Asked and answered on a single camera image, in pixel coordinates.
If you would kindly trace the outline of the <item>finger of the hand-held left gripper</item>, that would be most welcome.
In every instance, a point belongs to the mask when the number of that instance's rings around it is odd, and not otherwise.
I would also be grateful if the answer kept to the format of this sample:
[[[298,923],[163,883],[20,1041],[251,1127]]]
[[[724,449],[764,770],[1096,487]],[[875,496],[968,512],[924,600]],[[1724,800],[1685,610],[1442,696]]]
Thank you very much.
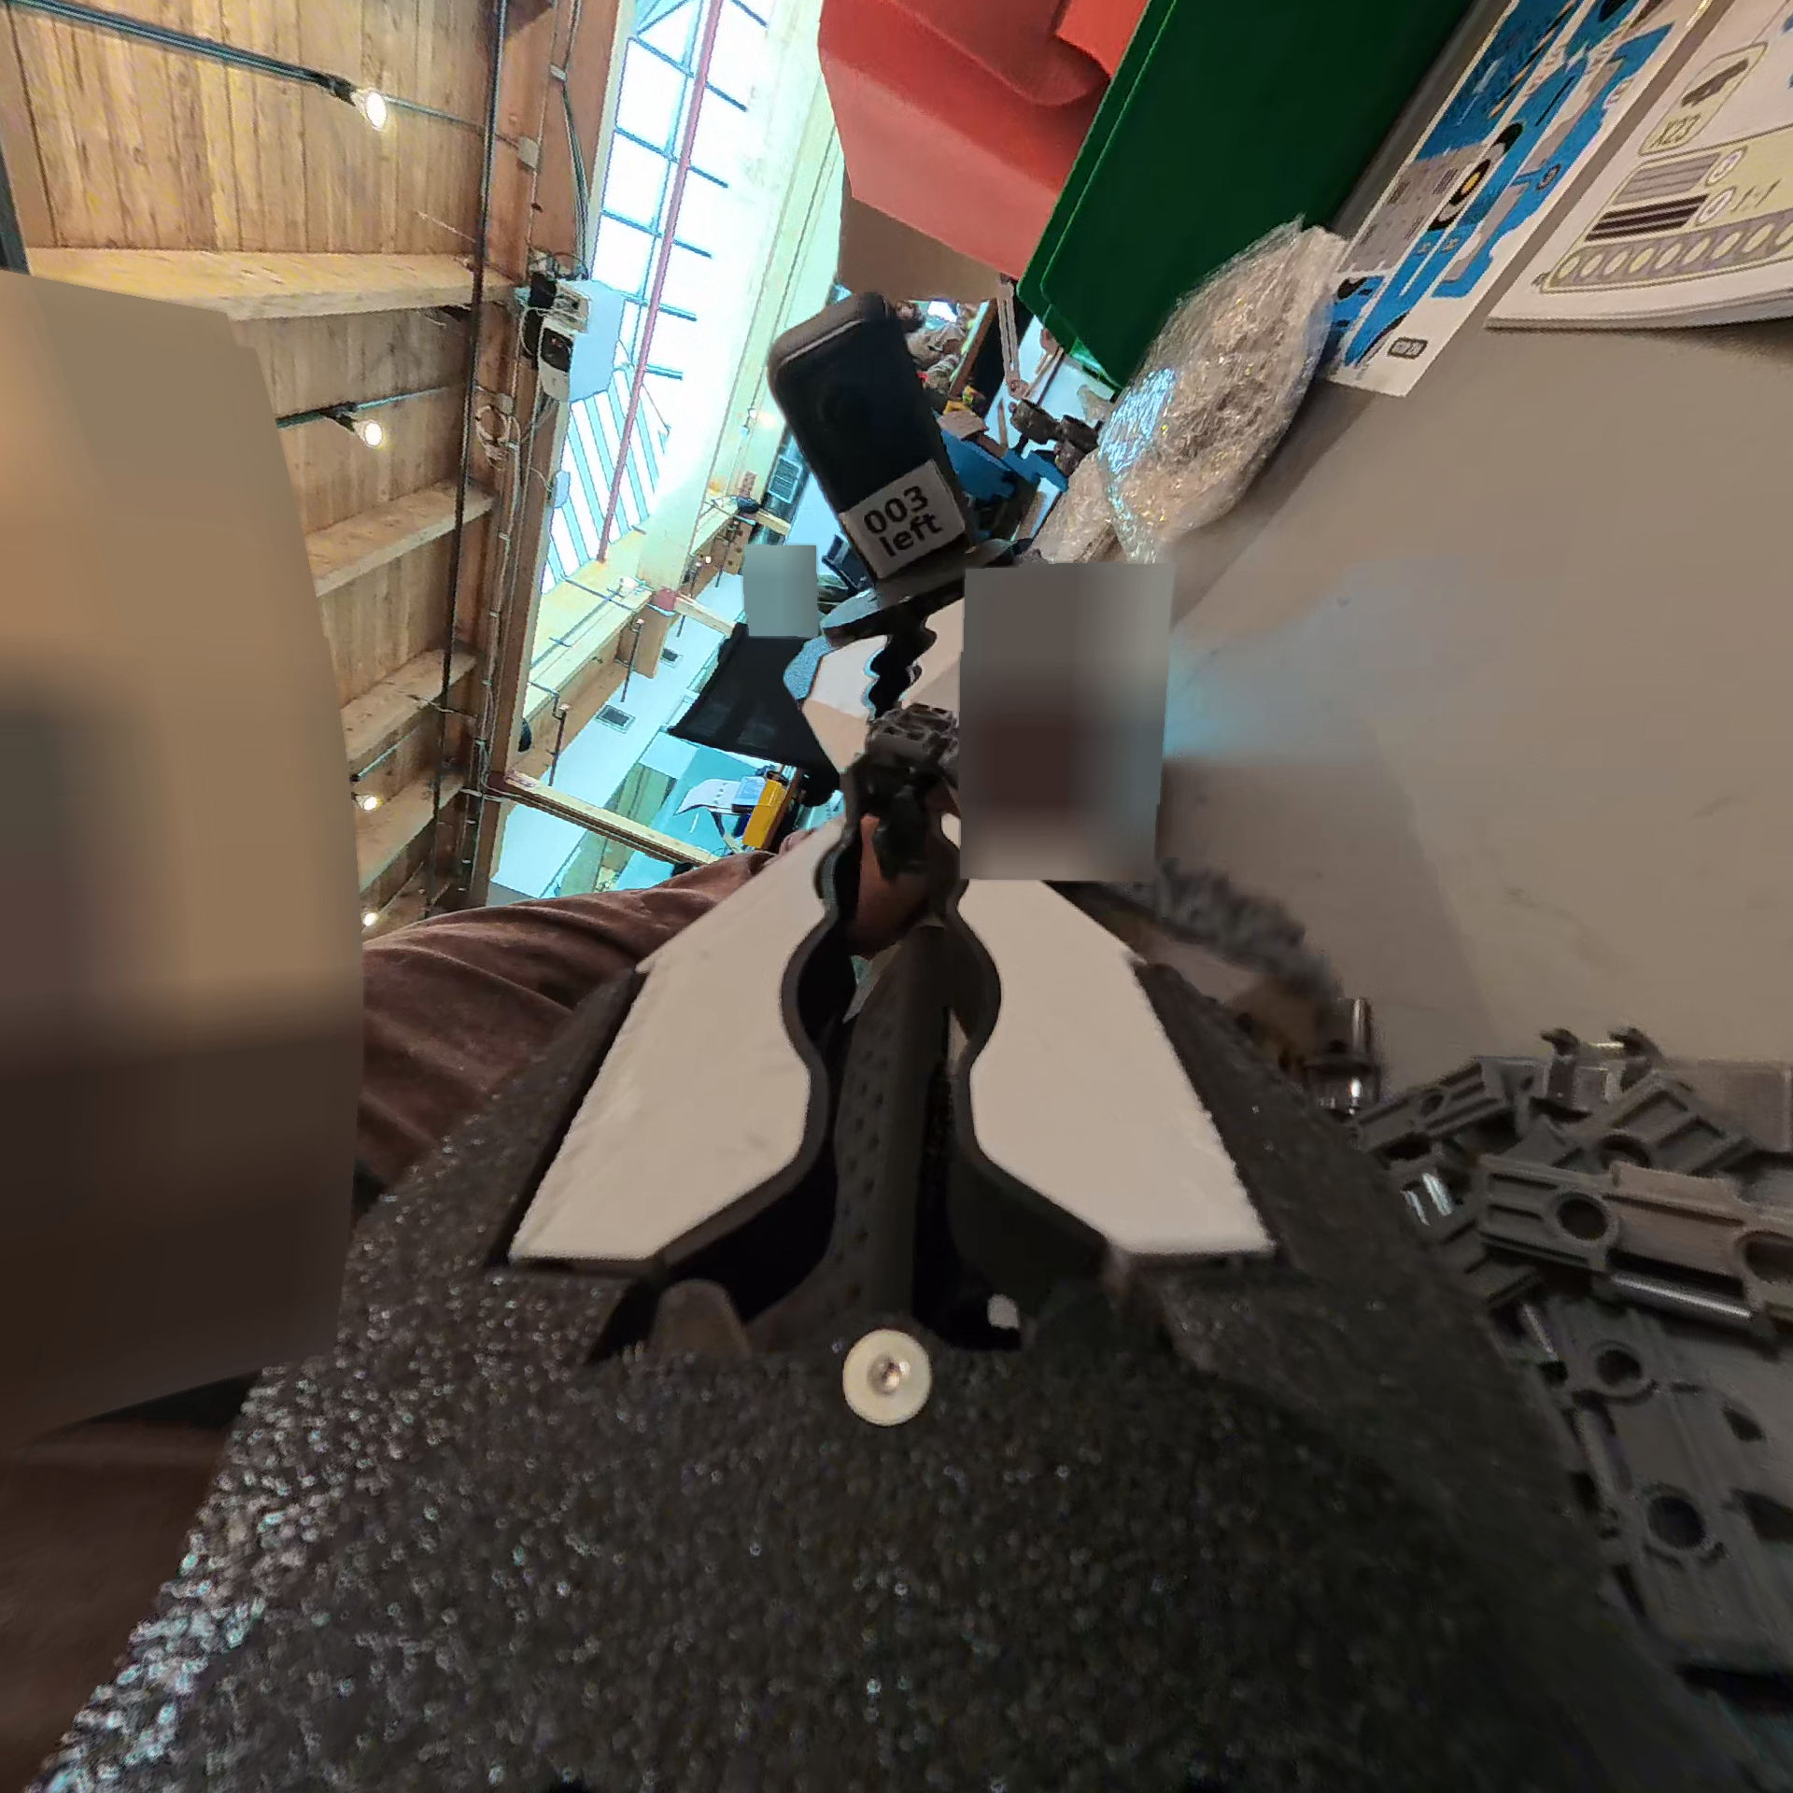
[[[927,643],[867,635],[823,655],[800,713],[835,770],[855,767],[880,720],[911,701]]]

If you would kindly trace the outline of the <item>grey desk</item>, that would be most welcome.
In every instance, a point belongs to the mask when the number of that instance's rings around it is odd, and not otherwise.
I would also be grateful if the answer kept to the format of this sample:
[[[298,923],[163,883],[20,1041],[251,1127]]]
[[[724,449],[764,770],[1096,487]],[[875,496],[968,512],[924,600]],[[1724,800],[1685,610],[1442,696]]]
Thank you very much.
[[[1564,1026],[1790,1061],[1792,338],[1466,327],[1176,553],[1159,852],[1399,1089]]]

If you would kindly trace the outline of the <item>person's left hand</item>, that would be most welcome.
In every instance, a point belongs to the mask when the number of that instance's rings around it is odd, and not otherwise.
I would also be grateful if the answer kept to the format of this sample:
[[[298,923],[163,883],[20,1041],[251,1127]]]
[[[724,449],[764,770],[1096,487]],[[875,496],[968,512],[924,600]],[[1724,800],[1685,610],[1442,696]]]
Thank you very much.
[[[838,933],[844,947],[863,961],[895,946],[928,902],[924,871],[885,869],[875,850],[878,828],[875,815],[858,821],[856,844],[844,850],[835,877]]]

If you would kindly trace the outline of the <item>black office chair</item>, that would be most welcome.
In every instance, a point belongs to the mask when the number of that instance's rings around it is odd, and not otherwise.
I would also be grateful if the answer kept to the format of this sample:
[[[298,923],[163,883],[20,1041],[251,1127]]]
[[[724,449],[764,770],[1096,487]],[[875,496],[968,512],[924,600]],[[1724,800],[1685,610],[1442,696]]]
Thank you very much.
[[[823,635],[756,635],[736,621],[703,690],[664,732],[695,748],[838,780],[835,760],[803,713],[829,651]]]

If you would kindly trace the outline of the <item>building instruction booklet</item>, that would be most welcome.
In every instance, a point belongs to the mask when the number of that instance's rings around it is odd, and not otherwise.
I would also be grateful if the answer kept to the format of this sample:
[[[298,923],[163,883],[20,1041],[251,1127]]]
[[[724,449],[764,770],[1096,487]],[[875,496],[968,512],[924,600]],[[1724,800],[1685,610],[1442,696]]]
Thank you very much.
[[[1792,313],[1792,4],[1727,4],[1492,308],[1494,328]]]

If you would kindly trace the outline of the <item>crumpled clear plastic bag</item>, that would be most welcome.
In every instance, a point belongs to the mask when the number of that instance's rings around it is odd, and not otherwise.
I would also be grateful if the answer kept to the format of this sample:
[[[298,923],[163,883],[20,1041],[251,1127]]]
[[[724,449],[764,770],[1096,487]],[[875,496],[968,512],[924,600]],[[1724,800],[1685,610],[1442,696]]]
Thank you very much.
[[[1202,279],[1119,393],[1030,554],[1164,563],[1238,505],[1316,380],[1348,247],[1292,220]]]

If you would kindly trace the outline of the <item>blue sticker sheet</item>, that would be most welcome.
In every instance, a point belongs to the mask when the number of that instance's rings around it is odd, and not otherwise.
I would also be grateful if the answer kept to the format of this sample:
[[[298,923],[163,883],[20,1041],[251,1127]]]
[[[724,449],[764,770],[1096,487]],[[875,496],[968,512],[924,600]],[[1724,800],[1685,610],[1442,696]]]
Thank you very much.
[[[1321,375],[1411,393],[1706,10],[1506,4],[1341,260]]]

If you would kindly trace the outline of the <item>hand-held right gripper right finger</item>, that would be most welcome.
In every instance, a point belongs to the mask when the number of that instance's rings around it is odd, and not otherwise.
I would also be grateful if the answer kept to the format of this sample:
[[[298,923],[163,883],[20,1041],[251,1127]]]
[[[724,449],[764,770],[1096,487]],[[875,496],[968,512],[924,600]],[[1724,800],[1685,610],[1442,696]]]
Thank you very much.
[[[1136,952],[1037,881],[972,881],[954,920],[994,974],[993,1023],[968,1061],[975,1152],[1119,1270],[1270,1259]]]

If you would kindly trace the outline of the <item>orange paper bag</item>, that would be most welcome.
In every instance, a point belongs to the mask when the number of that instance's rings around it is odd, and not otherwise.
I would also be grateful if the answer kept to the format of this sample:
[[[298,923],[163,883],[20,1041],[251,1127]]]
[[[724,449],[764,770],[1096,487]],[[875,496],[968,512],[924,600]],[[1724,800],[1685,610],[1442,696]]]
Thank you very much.
[[[825,3],[845,193],[888,231],[1018,279],[1144,3]]]

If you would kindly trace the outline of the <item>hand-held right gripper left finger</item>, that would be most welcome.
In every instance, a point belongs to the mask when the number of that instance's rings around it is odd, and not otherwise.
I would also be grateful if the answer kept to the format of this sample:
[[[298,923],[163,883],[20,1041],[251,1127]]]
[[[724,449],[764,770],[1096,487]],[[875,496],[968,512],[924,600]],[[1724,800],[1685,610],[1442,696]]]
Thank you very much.
[[[642,962],[616,1041],[529,1200],[513,1265],[674,1270],[815,1161],[796,965],[823,865],[772,861]]]

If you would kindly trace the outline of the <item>pile of grey track pieces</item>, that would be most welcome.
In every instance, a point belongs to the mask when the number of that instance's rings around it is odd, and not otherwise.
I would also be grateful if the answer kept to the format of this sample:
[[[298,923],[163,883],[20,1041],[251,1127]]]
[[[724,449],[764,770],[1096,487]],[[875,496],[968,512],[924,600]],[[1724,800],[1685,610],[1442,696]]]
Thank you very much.
[[[1346,1002],[1298,1067],[1488,1322],[1621,1603],[1790,1788],[1792,1067],[1541,1040],[1385,1091]]]

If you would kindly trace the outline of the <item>green plastic bin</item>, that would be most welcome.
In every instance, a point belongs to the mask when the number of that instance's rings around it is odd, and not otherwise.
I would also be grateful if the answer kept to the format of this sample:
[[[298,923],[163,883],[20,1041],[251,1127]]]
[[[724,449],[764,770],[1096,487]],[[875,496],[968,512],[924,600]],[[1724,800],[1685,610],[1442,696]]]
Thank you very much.
[[[1110,388],[1202,279],[1327,224],[1466,3],[1152,3],[1099,102],[1020,301]]]

